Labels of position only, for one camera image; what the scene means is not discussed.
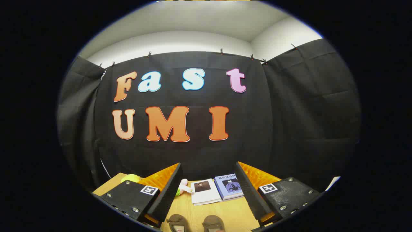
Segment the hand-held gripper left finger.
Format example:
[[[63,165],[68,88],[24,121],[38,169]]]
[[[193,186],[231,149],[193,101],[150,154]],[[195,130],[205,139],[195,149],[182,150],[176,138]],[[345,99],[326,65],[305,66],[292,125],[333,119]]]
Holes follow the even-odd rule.
[[[149,177],[136,181],[124,176],[111,179],[93,192],[100,202],[120,215],[149,229],[160,229],[181,183],[181,163],[169,166]]]

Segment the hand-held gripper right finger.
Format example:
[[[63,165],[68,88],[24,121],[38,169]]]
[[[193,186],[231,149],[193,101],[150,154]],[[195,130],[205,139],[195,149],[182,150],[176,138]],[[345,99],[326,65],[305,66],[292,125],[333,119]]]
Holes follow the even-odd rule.
[[[292,217],[309,207],[322,193],[297,178],[280,179],[243,162],[235,164],[235,174],[248,206],[258,221],[255,231]]]

